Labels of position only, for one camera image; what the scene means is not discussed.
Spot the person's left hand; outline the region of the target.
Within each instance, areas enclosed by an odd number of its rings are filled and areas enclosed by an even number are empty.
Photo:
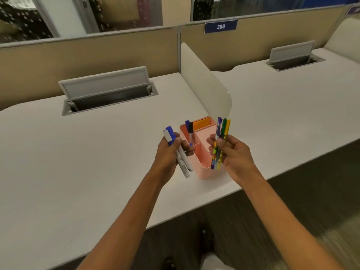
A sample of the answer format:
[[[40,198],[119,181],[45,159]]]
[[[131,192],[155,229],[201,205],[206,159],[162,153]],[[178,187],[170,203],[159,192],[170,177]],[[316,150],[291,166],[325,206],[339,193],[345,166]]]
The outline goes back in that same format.
[[[182,140],[182,148],[187,156],[194,154],[194,148],[185,140]],[[177,164],[176,151],[172,151],[172,145],[169,146],[165,137],[163,137],[158,145],[154,163],[152,164],[150,171],[154,173],[164,185],[173,176]]]

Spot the person's right hand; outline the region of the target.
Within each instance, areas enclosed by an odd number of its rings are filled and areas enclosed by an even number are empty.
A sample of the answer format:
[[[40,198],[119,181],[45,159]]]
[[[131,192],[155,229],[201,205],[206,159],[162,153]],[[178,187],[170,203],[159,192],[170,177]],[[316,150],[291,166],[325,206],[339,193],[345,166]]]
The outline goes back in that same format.
[[[214,148],[215,135],[207,139],[209,151]],[[264,180],[261,172],[254,163],[250,148],[244,142],[232,135],[226,137],[226,147],[223,148],[222,163],[229,176],[243,189],[255,181]]]

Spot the white marker with blue cap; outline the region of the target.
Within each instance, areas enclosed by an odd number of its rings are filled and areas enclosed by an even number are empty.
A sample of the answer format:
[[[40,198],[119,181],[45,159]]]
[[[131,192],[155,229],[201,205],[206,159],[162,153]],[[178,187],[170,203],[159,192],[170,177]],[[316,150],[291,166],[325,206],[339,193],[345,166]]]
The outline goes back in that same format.
[[[166,129],[163,131],[163,135],[166,139],[166,141],[168,142],[168,144],[171,146],[173,144],[173,142],[175,141],[175,139],[177,138],[177,136],[175,135],[172,127],[166,127]],[[178,152],[177,152],[177,160],[178,163],[183,171],[183,173],[185,174],[185,168],[187,168],[188,173],[193,172],[193,166],[190,162],[190,160],[187,157],[187,154],[185,153],[184,149],[182,148],[182,146],[180,145],[178,148]]]

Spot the green pen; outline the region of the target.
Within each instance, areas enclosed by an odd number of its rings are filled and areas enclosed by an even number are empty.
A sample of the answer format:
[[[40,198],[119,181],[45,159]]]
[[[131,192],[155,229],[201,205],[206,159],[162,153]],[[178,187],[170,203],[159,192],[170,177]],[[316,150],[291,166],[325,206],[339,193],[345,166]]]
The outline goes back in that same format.
[[[222,139],[222,140],[224,139],[224,136],[225,136],[226,125],[227,125],[227,119],[224,118],[223,123],[222,123],[221,132],[220,132],[220,139]],[[218,165],[219,165],[220,153],[221,153],[221,150],[220,150],[220,148],[218,148],[218,152],[217,152],[217,156],[216,156],[216,160],[215,160],[215,166],[214,166],[214,168],[217,170],[219,169]]]

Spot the yellow pen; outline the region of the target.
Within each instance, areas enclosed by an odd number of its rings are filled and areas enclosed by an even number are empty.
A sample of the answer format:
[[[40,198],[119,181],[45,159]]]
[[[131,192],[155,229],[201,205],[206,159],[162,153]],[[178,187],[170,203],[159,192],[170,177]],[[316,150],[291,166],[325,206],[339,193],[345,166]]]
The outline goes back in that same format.
[[[224,141],[225,141],[225,139],[226,139],[226,137],[227,137],[227,135],[228,135],[228,131],[229,131],[229,127],[230,127],[230,123],[231,123],[231,120],[230,119],[227,119],[227,124],[226,124],[226,130],[225,130],[225,136],[224,136]],[[219,158],[219,165],[218,165],[218,167],[220,168],[220,165],[221,165],[221,160],[222,160],[222,155],[223,155],[223,153],[221,154],[221,156],[220,156],[220,158]]]

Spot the purple patterned pen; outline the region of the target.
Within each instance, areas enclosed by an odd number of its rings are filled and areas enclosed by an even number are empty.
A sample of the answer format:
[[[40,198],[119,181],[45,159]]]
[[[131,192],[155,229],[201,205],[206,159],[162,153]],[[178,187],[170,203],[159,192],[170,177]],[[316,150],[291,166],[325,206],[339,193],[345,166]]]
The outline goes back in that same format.
[[[216,140],[220,136],[220,132],[221,132],[221,128],[222,128],[222,122],[223,122],[223,119],[221,117],[218,117],[217,127],[216,127],[216,132],[215,132],[215,142],[214,142],[214,148],[213,148],[213,154],[212,154],[212,161],[211,161],[211,169],[212,170],[215,167],[215,160],[216,160],[216,156],[217,156],[217,153],[218,153],[218,147],[216,145]]]

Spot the white marker with white end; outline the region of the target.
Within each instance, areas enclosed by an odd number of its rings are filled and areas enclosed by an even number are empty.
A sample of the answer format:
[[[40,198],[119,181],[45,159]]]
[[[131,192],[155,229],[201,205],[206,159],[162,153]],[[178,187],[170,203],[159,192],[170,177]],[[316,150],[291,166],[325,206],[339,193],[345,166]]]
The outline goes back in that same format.
[[[165,137],[165,140],[167,141],[168,145],[171,146],[173,144],[173,138],[171,137],[170,133],[168,132],[168,130],[164,130],[163,131],[163,135]],[[186,164],[184,163],[182,157],[180,156],[180,153],[179,151],[177,150],[176,151],[176,160],[178,162],[178,165],[183,173],[183,175],[186,177],[186,178],[189,178],[190,177],[190,172],[186,166]]]

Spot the person's left forearm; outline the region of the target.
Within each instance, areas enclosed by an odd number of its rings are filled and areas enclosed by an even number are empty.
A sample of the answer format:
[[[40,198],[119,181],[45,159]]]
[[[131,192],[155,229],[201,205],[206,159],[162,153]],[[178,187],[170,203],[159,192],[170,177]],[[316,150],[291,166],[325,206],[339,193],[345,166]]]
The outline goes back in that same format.
[[[151,169],[76,270],[130,270],[160,191],[170,178]]]

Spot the person's right forearm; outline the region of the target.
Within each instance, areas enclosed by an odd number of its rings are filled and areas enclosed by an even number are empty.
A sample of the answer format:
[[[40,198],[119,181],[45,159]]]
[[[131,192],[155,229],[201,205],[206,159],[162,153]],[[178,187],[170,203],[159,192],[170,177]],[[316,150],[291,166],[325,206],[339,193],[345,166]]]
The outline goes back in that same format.
[[[345,270],[261,175],[255,174],[241,186],[291,270]]]

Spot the clear marker with blue cap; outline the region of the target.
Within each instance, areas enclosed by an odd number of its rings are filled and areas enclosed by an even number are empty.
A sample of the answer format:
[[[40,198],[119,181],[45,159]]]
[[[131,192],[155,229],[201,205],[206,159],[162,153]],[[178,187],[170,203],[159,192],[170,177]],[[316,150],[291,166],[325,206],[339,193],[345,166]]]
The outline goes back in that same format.
[[[186,128],[187,128],[187,134],[188,134],[188,126],[189,126],[189,122],[190,121],[185,121],[185,125],[186,125]]]

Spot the pink desk organizer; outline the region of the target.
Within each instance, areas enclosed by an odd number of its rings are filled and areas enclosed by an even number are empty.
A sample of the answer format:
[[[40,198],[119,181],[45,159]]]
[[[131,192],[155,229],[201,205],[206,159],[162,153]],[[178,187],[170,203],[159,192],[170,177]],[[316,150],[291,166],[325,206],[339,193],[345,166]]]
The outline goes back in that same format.
[[[216,126],[216,122],[210,116],[193,122],[192,144],[195,151],[189,158],[195,173],[201,180],[219,177],[225,173],[223,167],[211,169],[212,156],[209,153],[209,144],[206,139],[215,133]]]

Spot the white desk divider panel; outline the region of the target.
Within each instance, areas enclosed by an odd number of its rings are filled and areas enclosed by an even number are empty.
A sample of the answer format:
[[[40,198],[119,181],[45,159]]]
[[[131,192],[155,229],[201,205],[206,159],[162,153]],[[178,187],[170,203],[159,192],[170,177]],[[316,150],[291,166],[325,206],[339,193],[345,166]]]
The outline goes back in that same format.
[[[345,19],[324,48],[360,64],[360,19]]]
[[[180,52],[180,74],[207,114],[228,119],[232,109],[229,90],[186,43],[181,43]]]

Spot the black shoe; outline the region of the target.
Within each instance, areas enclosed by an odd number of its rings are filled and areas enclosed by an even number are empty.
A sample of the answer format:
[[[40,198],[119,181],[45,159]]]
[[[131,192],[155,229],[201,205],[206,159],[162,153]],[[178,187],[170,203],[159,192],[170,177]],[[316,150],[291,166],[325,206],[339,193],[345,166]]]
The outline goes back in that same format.
[[[200,247],[202,254],[213,253],[215,250],[214,235],[208,227],[200,230]]]
[[[162,264],[161,270],[177,270],[174,259],[172,257],[167,257]]]

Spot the beige partition panel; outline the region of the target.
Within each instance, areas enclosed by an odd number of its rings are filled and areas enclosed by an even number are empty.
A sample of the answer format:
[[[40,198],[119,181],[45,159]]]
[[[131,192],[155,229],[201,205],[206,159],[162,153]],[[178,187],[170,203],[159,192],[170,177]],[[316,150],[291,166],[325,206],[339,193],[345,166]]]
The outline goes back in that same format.
[[[180,26],[186,43],[211,71],[266,60],[273,48],[314,41],[322,48],[355,4],[235,17],[236,29],[205,34],[207,21]]]
[[[176,73],[178,27],[112,31],[0,46],[0,111],[63,95],[61,80],[146,66],[149,77]]]

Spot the white trouser leg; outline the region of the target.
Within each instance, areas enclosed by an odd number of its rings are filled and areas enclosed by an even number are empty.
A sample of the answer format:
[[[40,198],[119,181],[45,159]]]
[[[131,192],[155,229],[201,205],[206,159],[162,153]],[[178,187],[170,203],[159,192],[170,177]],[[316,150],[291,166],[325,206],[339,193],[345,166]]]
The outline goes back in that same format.
[[[207,253],[202,256],[200,270],[236,270],[223,263],[218,256],[213,253]]]

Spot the blue number label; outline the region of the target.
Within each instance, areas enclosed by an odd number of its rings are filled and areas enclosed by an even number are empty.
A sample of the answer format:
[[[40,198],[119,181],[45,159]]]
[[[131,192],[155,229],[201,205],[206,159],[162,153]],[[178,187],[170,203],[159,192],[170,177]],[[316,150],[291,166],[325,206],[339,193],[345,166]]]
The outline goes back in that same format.
[[[233,31],[236,30],[238,20],[226,20],[217,22],[207,22],[204,27],[204,34]]]

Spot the dark dotted fabric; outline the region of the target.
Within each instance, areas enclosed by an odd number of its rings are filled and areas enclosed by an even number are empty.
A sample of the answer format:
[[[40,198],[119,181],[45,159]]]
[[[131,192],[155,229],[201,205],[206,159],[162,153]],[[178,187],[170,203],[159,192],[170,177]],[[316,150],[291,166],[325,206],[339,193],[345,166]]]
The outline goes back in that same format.
[[[0,0],[0,44],[53,38],[33,0]]]

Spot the grey window frame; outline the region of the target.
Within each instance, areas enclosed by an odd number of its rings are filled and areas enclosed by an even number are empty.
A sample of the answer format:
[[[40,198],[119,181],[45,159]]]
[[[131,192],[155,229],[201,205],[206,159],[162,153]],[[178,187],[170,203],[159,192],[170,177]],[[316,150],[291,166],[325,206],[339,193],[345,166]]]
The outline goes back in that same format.
[[[78,38],[99,33],[89,0],[32,0],[55,38]]]

